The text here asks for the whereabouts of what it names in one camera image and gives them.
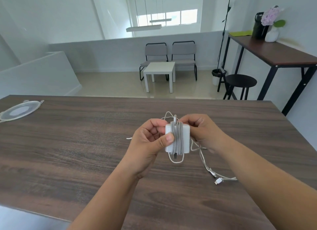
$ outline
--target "green leaf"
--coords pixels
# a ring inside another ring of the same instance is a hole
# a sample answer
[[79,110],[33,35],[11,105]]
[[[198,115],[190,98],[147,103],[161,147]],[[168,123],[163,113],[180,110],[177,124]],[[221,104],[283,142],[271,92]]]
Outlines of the green leaf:
[[276,28],[281,28],[281,27],[284,27],[285,24],[286,24],[286,21],[283,19],[280,19],[280,20],[274,22],[273,26]]

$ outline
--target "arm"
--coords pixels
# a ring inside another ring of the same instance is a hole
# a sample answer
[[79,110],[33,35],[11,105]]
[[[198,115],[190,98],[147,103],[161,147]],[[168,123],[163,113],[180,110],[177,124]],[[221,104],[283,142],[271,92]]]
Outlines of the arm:
[[317,229],[317,191],[226,135],[207,116],[187,115],[191,135],[227,161],[237,179],[276,229]]
[[151,119],[135,131],[121,162],[68,230],[121,229],[139,179],[149,172],[159,150],[174,141],[172,134],[163,135],[166,124]]

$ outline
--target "window pane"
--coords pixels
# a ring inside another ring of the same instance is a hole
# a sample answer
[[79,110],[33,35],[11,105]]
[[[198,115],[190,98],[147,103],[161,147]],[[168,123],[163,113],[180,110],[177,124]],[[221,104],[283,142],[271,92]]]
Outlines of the window pane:
[[182,11],[182,24],[197,23],[197,9]]
[[168,25],[179,25],[180,24],[180,11],[176,12],[167,12],[166,13],[167,19],[172,19],[172,21],[167,21],[166,26]]
[[[156,19],[165,19],[165,14],[164,13],[152,14],[152,20],[156,20]],[[166,22],[155,22],[152,24],[166,26]]]
[[147,20],[146,20],[146,15],[138,16],[138,18],[139,18],[138,26],[152,25],[152,23],[150,23],[151,15],[147,15]]

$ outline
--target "forearm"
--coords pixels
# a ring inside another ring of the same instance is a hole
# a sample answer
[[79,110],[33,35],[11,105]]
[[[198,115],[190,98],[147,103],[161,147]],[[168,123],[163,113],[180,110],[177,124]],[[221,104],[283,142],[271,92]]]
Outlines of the forearm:
[[277,229],[317,229],[317,191],[228,137],[217,152]]
[[68,230],[121,229],[137,183],[119,164]]

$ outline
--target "round stool seat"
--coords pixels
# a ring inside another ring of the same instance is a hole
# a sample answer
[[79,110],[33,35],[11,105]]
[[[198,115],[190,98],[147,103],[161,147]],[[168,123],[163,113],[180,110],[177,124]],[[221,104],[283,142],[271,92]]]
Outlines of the round stool seat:
[[250,88],[257,84],[253,77],[240,74],[228,75],[226,81],[229,85],[240,88]]

